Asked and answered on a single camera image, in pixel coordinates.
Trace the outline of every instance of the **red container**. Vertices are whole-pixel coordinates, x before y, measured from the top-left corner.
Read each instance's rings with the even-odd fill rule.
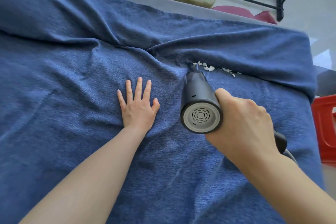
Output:
[[[315,98],[311,105],[321,162],[336,167],[336,95]]]

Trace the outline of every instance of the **bed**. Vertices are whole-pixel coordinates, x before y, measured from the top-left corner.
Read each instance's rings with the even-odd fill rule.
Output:
[[[0,0],[0,219],[14,224],[123,127],[116,90],[153,83],[161,108],[107,223],[284,223],[179,121],[186,61],[270,113],[323,188],[307,35],[169,0]]]

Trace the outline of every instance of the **power cord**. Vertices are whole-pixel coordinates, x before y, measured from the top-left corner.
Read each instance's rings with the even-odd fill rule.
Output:
[[[296,159],[294,158],[294,156],[289,152],[289,150],[286,149],[283,153],[286,153],[288,155],[288,157],[292,159],[292,161],[294,161],[297,165],[299,165],[296,162]]]

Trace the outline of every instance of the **hair dryer filter grille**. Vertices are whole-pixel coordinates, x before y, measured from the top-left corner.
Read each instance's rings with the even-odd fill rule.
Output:
[[[183,114],[185,127],[194,133],[205,134],[217,127],[221,120],[218,109],[211,103],[190,105]]]

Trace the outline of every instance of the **forearm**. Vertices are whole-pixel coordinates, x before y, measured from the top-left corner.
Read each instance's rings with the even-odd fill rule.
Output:
[[[287,223],[335,223],[336,202],[286,156],[269,157],[243,173]]]
[[[65,177],[20,224],[105,223],[145,133],[124,128]]]

